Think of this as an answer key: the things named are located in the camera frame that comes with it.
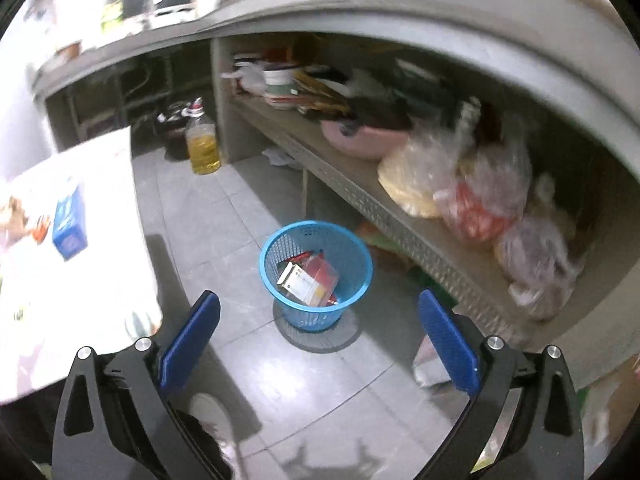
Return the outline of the blue toothpaste box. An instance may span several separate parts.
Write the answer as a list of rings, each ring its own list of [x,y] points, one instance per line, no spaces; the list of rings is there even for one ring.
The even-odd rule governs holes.
[[[78,186],[56,204],[52,242],[65,261],[88,247],[85,203]]]

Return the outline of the white red carton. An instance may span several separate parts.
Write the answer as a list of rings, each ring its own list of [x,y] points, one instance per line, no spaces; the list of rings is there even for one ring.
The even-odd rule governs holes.
[[[308,274],[299,264],[288,262],[277,280],[280,293],[306,307],[323,307],[328,301],[328,289]]]

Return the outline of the red snack bag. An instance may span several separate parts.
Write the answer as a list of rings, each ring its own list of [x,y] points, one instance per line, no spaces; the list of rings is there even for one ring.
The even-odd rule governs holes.
[[[288,258],[288,260],[285,260],[285,262],[281,264],[281,272],[288,262],[299,264],[308,274],[326,286],[329,295],[326,306],[337,303],[334,290],[338,282],[338,273],[337,270],[328,263],[323,252],[308,250],[308,252],[302,252],[299,255]]]

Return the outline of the blue plastic trash basket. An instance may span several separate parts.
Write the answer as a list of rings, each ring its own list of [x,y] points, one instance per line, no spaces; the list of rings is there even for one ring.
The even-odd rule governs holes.
[[[355,233],[314,220],[274,233],[262,246],[258,270],[285,321],[306,333],[337,323],[373,278],[369,249]]]

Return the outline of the grey kitchen counter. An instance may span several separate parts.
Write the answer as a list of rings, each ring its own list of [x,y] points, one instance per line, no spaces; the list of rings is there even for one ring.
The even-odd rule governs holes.
[[[639,48],[608,0],[233,0],[83,53],[32,90],[45,99],[126,58],[266,32],[333,32],[446,56],[527,92],[639,169]]]

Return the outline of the purple food in plastic bag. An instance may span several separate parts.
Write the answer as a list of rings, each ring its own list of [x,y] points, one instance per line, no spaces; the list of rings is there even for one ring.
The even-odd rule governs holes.
[[[570,214],[556,206],[555,180],[538,176],[523,217],[495,244],[494,255],[509,281],[514,304],[534,322],[558,315],[572,296],[584,260],[570,256],[568,244],[577,234]]]

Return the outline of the red food in plastic bag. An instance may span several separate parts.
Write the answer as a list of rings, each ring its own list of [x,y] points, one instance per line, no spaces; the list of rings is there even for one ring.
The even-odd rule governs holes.
[[[492,243],[521,218],[530,182],[532,165],[524,145],[485,145],[459,160],[434,202],[460,240]]]

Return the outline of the yellow food in plastic bag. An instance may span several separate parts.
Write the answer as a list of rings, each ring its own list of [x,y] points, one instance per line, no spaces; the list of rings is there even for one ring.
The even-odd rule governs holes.
[[[435,195],[456,180],[461,142],[451,131],[414,134],[403,148],[378,165],[378,183],[412,218],[435,219],[442,213]]]

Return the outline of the dark jar on floor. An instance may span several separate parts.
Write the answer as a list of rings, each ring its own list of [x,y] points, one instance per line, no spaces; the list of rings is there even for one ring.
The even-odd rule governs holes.
[[[191,103],[177,101],[165,106],[156,118],[157,133],[165,147],[165,158],[174,162],[182,162],[189,158],[188,144],[186,144],[186,126],[189,117],[186,116]]]

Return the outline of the yellow cooking oil bottle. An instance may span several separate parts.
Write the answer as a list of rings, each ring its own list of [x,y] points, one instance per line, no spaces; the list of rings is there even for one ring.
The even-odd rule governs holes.
[[[183,113],[186,124],[186,148],[194,174],[213,174],[221,166],[216,124],[196,98]]]

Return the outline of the pink plastic basin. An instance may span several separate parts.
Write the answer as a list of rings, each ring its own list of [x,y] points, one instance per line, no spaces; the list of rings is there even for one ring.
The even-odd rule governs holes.
[[[321,132],[332,148],[364,160],[381,160],[393,151],[403,148],[409,141],[408,131],[359,126],[349,136],[344,122],[320,122]]]

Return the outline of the stacked white bowls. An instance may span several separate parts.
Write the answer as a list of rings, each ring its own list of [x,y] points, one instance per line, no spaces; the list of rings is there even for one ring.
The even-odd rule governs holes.
[[[264,100],[268,105],[276,110],[292,110],[298,105],[297,71],[296,65],[284,63],[270,63],[264,67]]]

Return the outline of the white plastic bag on shelf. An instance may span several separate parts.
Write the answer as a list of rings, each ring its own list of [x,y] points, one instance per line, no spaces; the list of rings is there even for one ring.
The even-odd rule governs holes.
[[[220,78],[231,81],[236,94],[263,96],[267,91],[265,70],[260,63],[241,64],[233,72],[221,73]]]

